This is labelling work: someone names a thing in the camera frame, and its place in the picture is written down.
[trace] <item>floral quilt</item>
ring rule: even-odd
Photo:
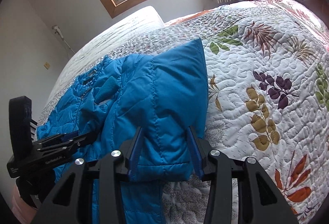
[[[156,55],[198,37],[209,81],[205,138],[230,158],[255,157],[307,223],[329,192],[329,30],[293,0],[244,2],[136,37],[108,55]],[[46,106],[40,124],[70,84]],[[203,223],[209,189],[195,175],[166,183],[166,222]]]

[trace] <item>white wall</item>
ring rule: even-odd
[[[92,38],[136,10],[152,5],[163,21],[214,8],[212,0],[148,0],[112,19],[99,0],[29,0],[48,28],[57,24],[68,44],[79,50]]]
[[[28,0],[2,0],[0,48],[0,191],[11,204],[14,179],[9,177],[6,168],[13,154],[9,136],[9,99],[23,95],[32,99],[32,117],[38,121],[67,57]],[[49,70],[43,66],[45,62],[50,64]]]

